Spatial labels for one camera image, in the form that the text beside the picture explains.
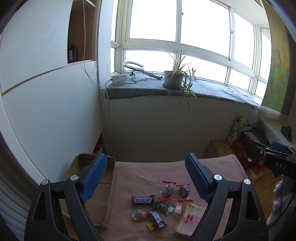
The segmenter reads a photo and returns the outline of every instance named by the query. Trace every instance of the plant pot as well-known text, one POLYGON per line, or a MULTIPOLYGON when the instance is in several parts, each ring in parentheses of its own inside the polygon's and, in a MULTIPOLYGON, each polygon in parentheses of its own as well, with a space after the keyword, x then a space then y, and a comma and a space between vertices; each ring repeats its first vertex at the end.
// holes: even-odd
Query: plant pot
POLYGON ((184 74, 174 74, 173 76, 170 74, 167 76, 170 72, 171 71, 164 71, 164 88, 180 90, 179 87, 182 84, 184 74))

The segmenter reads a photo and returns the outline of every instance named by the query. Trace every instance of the wooden floor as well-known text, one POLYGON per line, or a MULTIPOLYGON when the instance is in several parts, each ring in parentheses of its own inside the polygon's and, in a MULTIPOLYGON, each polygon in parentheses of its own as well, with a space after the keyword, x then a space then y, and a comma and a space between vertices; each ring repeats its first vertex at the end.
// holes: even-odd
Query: wooden floor
MULTIPOLYGON (((210 141, 203 156, 202 159, 205 158, 214 158, 214 157, 221 157, 221 156, 227 156, 233 154, 229 143, 226 140, 215 140, 210 141)), ((249 174, 247 171, 245 171, 248 178, 251 180, 249 174)), ((265 220, 268 219, 272 208, 271 208, 271 199, 274 197, 274 185, 279 182, 282 179, 282 176, 275 178, 274 174, 270 169, 265 169, 263 171, 263 176, 257 179, 256 181, 252 181, 252 184, 256 190, 256 193, 258 195, 259 201, 261 203, 265 220)))

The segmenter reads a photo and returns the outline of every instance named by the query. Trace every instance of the candy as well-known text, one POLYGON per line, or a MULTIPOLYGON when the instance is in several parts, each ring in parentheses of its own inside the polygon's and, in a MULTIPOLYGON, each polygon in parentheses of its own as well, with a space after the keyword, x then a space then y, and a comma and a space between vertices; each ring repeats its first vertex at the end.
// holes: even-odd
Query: candy
POLYGON ((131 216, 137 221, 143 221, 147 218, 147 214, 140 209, 133 211, 131 216))
POLYGON ((145 203, 154 203, 154 195, 151 196, 146 196, 146 197, 134 197, 131 196, 132 198, 132 204, 145 204, 145 203))
POLYGON ((177 185, 176 187, 180 187, 180 194, 181 194, 181 197, 182 199, 186 199, 190 193, 189 191, 189 186, 190 183, 188 184, 185 184, 185 185, 177 185))
POLYGON ((168 225, 162 220, 159 214, 151 210, 147 213, 147 216, 151 219, 152 223, 148 223, 147 226, 152 231, 154 229, 165 229, 168 225))
POLYGON ((163 213, 168 216, 170 215, 174 210, 176 209, 176 206, 174 204, 172 204, 171 206, 169 206, 167 208, 167 210, 164 210, 163 213))
POLYGON ((167 181, 161 181, 162 183, 165 183, 164 189, 160 192, 161 197, 170 197, 172 195, 174 185, 177 183, 174 182, 167 182, 167 181))
POLYGON ((175 208, 175 211, 174 211, 175 216, 179 216, 181 214, 182 206, 183 206, 183 203, 177 202, 176 208, 175 208))
POLYGON ((160 202, 160 201, 157 201, 157 202, 154 202, 152 208, 155 209, 155 208, 159 208, 159 209, 167 209, 168 207, 168 202, 160 202))

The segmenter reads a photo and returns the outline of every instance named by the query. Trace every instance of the small figurine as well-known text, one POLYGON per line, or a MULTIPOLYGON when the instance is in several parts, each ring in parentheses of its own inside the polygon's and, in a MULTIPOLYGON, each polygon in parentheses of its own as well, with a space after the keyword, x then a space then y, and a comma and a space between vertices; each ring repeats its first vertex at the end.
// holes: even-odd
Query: small figurine
POLYGON ((195 77, 195 72, 196 72, 196 69, 193 70, 193 67, 192 67, 192 77, 193 77, 193 80, 197 80, 197 77, 195 77))
POLYGON ((291 126, 282 126, 281 127, 281 133, 283 134, 283 136, 288 140, 288 141, 292 141, 292 128, 291 126))

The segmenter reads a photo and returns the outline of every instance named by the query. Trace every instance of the white power strip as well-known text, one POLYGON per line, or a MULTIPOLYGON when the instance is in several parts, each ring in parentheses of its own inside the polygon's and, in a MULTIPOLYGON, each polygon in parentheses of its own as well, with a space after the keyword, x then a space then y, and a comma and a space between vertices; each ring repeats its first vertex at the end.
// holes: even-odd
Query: white power strip
POLYGON ((123 85, 123 84, 126 84, 127 81, 128 81, 128 76, 126 74, 114 75, 112 77, 112 84, 115 84, 115 85, 123 85))

